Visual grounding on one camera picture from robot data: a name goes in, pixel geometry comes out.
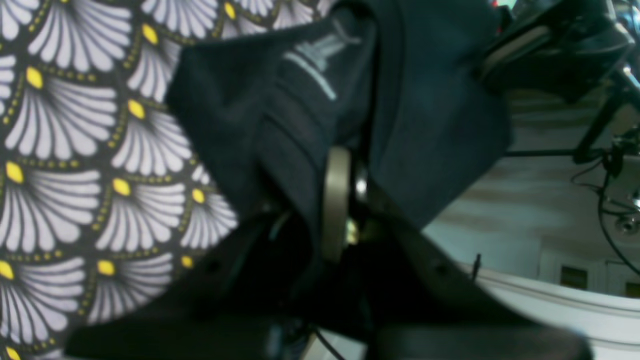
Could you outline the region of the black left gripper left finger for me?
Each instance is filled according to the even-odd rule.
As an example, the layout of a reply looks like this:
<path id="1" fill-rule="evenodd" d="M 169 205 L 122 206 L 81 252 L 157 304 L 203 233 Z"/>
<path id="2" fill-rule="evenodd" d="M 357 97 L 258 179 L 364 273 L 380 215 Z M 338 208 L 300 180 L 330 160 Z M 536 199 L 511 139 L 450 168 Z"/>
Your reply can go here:
<path id="1" fill-rule="evenodd" d="M 300 360 L 306 322 L 294 313 L 313 259 L 290 212 L 242 223 L 161 296 L 73 332 L 69 360 Z"/>

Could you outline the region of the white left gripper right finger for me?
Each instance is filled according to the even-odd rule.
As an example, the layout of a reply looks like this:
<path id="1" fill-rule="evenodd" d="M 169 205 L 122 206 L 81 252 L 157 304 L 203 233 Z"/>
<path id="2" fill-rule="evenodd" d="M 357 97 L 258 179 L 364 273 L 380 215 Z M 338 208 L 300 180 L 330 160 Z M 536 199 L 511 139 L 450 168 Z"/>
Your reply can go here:
<path id="1" fill-rule="evenodd" d="M 349 150 L 327 155 L 320 326 L 367 360 L 591 360 L 587 339 L 515 312 L 412 227 Z"/>

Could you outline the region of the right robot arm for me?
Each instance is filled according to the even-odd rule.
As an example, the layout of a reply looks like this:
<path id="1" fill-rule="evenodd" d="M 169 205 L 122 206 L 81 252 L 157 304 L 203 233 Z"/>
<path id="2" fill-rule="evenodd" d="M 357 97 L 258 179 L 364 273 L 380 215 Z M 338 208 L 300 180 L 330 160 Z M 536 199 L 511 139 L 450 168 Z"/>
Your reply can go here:
<path id="1" fill-rule="evenodd" d="M 585 164 L 606 155 L 593 145 L 624 105 L 639 108 L 637 0 L 519 0 L 499 6 L 500 32 L 487 48 L 481 82 L 492 91 L 540 91 L 576 103 L 592 89 L 609 96 L 572 151 Z"/>

